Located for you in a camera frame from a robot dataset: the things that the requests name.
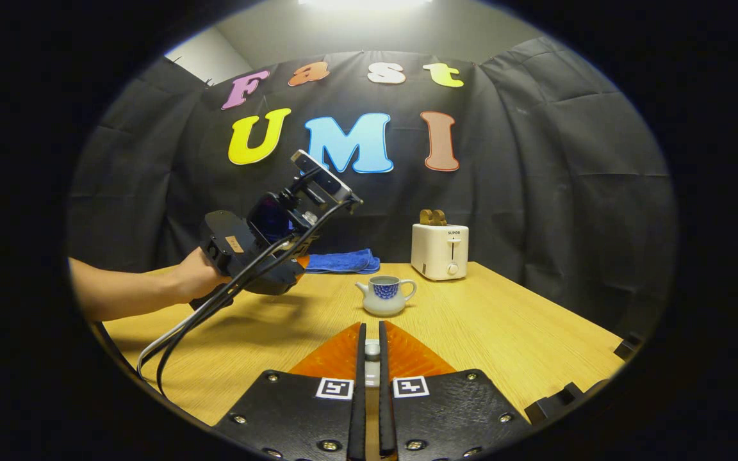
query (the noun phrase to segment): toaster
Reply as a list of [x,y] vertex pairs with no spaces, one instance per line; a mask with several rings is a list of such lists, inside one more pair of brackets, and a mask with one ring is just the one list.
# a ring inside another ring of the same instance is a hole
[[469,228],[465,225],[412,225],[412,266],[430,280],[466,276]]

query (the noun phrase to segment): bolt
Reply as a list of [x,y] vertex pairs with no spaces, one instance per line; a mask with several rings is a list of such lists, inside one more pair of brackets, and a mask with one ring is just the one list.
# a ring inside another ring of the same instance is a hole
[[468,458],[469,456],[476,455],[477,453],[480,453],[483,451],[479,446],[472,448],[468,450],[466,453],[463,453],[463,458]]
[[416,451],[425,448],[425,441],[408,441],[406,443],[406,449]]
[[338,451],[340,449],[339,441],[320,441],[318,448],[324,451]]
[[243,417],[242,414],[234,414],[234,412],[231,412],[229,414],[229,419],[233,420],[235,423],[238,423],[238,424],[246,424],[247,423],[247,418],[246,417]]
[[272,448],[265,448],[265,449],[263,449],[261,451],[263,451],[267,455],[275,456],[276,458],[283,458],[284,457],[284,455],[282,455],[281,452],[279,452],[278,450],[272,449]]

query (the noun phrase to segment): black backdrop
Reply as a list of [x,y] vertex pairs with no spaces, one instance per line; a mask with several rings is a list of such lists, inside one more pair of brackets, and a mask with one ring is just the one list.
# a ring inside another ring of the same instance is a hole
[[[330,75],[287,85],[314,61],[326,61]],[[401,64],[406,82],[369,81],[367,67],[378,61]],[[422,65],[434,62],[460,70],[454,78],[463,87],[433,82]],[[333,117],[349,133],[362,114],[387,113],[395,168],[336,173],[365,204],[354,216],[333,218],[313,253],[368,247],[382,262],[407,262],[419,210],[440,208],[450,222],[469,226],[470,260],[618,335],[653,324],[676,249],[667,168],[633,105],[576,53],[540,38],[480,65],[360,52],[266,69],[270,76],[247,101],[225,111],[231,80],[208,88],[161,60],[132,81],[80,160],[70,197],[71,256],[122,271],[174,264],[197,245],[204,213],[243,215],[264,191],[285,186],[295,174],[289,155],[309,147],[308,120]],[[232,124],[261,117],[249,142],[257,146],[263,117],[276,108],[292,113],[275,151],[259,163],[231,163]],[[424,166],[422,111],[454,117],[455,172]]]

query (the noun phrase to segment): blue letter m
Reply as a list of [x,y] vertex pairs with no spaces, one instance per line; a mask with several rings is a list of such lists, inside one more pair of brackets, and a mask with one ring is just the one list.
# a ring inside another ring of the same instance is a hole
[[355,149],[359,148],[357,161],[352,164],[355,172],[390,172],[395,165],[386,157],[386,123],[389,120],[389,114],[363,114],[346,135],[334,118],[313,118],[305,124],[309,129],[309,155],[328,169],[323,160],[325,149],[334,169],[343,172]]

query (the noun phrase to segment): human hand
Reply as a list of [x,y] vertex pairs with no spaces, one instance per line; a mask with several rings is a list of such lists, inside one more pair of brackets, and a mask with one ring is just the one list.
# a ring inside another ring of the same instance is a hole
[[165,277],[172,283],[178,303],[202,298],[220,284],[231,281],[218,272],[201,248],[194,249]]

